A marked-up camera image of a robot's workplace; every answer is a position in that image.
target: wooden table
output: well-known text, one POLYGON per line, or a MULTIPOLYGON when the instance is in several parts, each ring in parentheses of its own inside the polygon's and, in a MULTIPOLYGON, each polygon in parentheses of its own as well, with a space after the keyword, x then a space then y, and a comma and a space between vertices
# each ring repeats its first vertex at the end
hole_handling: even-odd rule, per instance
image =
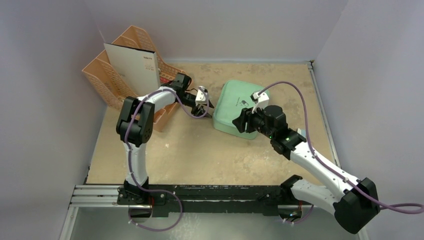
MULTIPOLYGON (((304 94, 314 147, 333 160, 317 95, 305 64, 180 63, 196 85, 205 86, 216 103, 228 80, 267 86, 289 81, 304 94)), ((305 128, 304 110, 297 92, 288 85, 270 90, 270 105, 279 105, 290 128, 305 128)), ((123 143, 115 132, 119 112, 108 107, 98 135, 88 184, 122 184, 127 174, 123 143)), ((258 135, 239 138, 214 129, 212 119, 193 119, 179 108, 163 132, 154 132, 146 150, 151 184, 279 185, 293 174, 319 184, 309 172, 278 155, 270 141, 258 135)))

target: white book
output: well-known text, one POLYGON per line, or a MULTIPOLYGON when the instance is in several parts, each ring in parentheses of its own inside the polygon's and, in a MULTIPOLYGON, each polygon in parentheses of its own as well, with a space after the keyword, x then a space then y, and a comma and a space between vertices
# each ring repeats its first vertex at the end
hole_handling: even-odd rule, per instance
POLYGON ((104 43, 109 62, 138 96, 161 86, 156 52, 104 43))

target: cable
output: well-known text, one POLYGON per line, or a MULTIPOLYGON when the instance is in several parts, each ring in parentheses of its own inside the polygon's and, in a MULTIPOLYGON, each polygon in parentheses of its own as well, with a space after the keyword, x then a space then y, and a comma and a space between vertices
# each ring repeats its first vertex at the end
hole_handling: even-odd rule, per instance
MULTIPOLYGON (((326 165, 319 157, 318 155, 315 153, 314 148, 312 147, 312 142, 311 142, 311 137, 309 135, 309 127, 308 127, 308 113, 306 110, 306 103, 305 103, 305 99, 304 96, 302 95, 301 91, 299 90, 299 88, 294 85, 291 82, 288 81, 278 81, 278 82, 274 82, 273 84, 265 87, 264 89, 262 89, 258 95, 262 94, 263 92, 265 92, 266 90, 268 90, 269 88, 277 85, 277 84, 287 84, 292 86, 294 89, 296 89, 297 93, 300 96, 300 99, 302 100, 302 104, 303 104, 303 110, 304 110, 304 118, 305 118, 305 130, 306 130, 306 139, 307 139, 307 144, 309 146, 309 150, 312 153, 312 155, 315 156, 315 159, 323 166, 325 167, 327 170, 329 170, 330 172, 332 172, 333 174, 335 174, 336 176, 338 176, 339 178, 345 180, 345 177, 338 173, 337 171, 335 171, 334 169, 332 169, 331 167, 329 167, 328 165, 326 165)), ((420 204, 420 203, 398 203, 398 204, 393 204, 393 205, 388 205, 385 204, 373 197, 371 197, 370 195, 366 194, 364 191, 362 191, 358 186, 356 186, 356 184, 354 184, 353 182, 351 182, 349 179, 347 179, 346 181, 349 185, 351 185, 356 191, 358 191, 362 196, 364 196, 365 198, 367 198, 368 200, 370 200, 371 202, 378 204, 381 206, 381 210, 384 209, 390 209, 392 211, 401 213, 401 214, 422 214, 424 213, 424 205, 420 204), (419 207, 419 209, 415 209, 415 210, 406 210, 406 209, 400 209, 399 207, 419 207)))
POLYGON ((133 114, 132 117, 131 117, 131 121, 129 122, 128 128, 126 129, 126 132, 125 132, 125 137, 124 137, 124 143, 128 146, 128 169, 129 169, 129 172, 131 174, 131 178, 134 181, 135 185, 139 189, 141 189, 142 191, 148 192, 148 193, 167 193, 167 194, 170 194, 170 195, 172 195, 177 200, 178 205, 179 205, 179 216, 178 216, 178 219, 176 220, 176 222, 174 224, 172 224, 171 226, 169 226, 169 227, 161 228, 161 229, 151 228, 151 227, 148 227, 148 226, 144 226, 144 225, 138 224, 137 222, 135 222, 131 218, 130 211, 128 210, 129 223, 132 223, 132 224, 136 225, 137 227, 140 227, 142 229, 146 229, 146 230, 149 230, 149 231, 153 231, 153 232, 163 232, 163 231, 170 230, 173 227, 175 227, 180 222, 181 218, 183 217, 183 204, 181 203, 181 200, 174 193, 172 193, 172 192, 170 192, 168 190, 162 190, 162 189, 146 189, 146 188, 142 187, 140 185, 140 183, 137 182, 137 179, 134 176, 133 166, 131 164, 131 153, 132 153, 133 149, 131 148, 131 145, 128 142, 128 136, 130 134, 131 126, 134 124, 134 121, 136 119, 136 115, 140 111, 140 108, 145 103, 145 101, 147 101, 152 96, 154 96, 156 94, 159 94, 161 92, 170 92, 170 93, 172 93, 175 96, 175 98, 177 99, 177 101, 179 102, 179 104, 181 105, 181 107, 184 110, 184 112, 187 115, 189 115, 190 117, 195 118, 195 119, 203 118, 204 116, 206 116, 206 114, 208 114, 208 111, 209 111, 209 96, 200 87, 199 87, 199 90, 206 96, 206 110, 205 110, 205 112, 201 116, 194 116, 194 115, 190 114, 187 111, 187 109, 184 107, 183 103, 181 102, 180 97, 178 97, 178 95, 173 90, 171 90, 169 88, 159 89, 157 91, 154 91, 154 92, 150 93, 149 95, 147 95, 147 97, 143 98, 143 100, 141 100, 140 103, 135 108, 135 111, 134 111, 135 114, 133 114))

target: floor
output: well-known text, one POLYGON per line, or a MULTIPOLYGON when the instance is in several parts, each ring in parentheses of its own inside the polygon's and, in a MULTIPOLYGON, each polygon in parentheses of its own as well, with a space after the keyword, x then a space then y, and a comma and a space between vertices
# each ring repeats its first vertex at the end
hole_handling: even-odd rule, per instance
MULTIPOLYGON (((314 147, 333 160, 314 84, 306 64, 177 63, 195 85, 209 90, 216 105, 228 80, 267 86, 289 81, 304 94, 314 147)), ((297 92, 288 85, 270 90, 270 105, 279 105, 290 128, 305 128, 304 110, 297 92)), ((108 107, 98 135, 87 183, 122 184, 127 174, 123 143, 115 132, 119 112, 108 107)), ((213 128, 211 119, 193 119, 179 108, 163 132, 147 143, 146 167, 151 184, 279 185, 296 174, 313 184, 309 172, 278 155, 269 140, 258 135, 247 140, 213 128)))

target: tabletop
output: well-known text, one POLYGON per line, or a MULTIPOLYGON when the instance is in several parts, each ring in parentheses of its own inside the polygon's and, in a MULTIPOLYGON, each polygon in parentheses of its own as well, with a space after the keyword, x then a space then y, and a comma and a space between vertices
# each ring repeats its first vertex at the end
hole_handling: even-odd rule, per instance
MULTIPOLYGON (((331 161, 332 149, 323 122, 313 80, 306 64, 175 63, 208 89, 216 106, 228 80, 260 86, 277 81, 295 84, 306 101, 313 146, 331 161)), ((294 88, 279 84, 269 89, 270 105, 281 106, 288 126, 305 128, 304 109, 294 88)), ((88 172, 88 184, 122 184, 127 174, 123 142, 115 132, 119 112, 106 109, 88 172)), ((248 140, 214 129, 212 119, 194 119, 179 107, 162 132, 154 132, 146 147, 151 184, 280 185, 296 174, 313 184, 308 171, 277 154, 268 138, 248 140)))

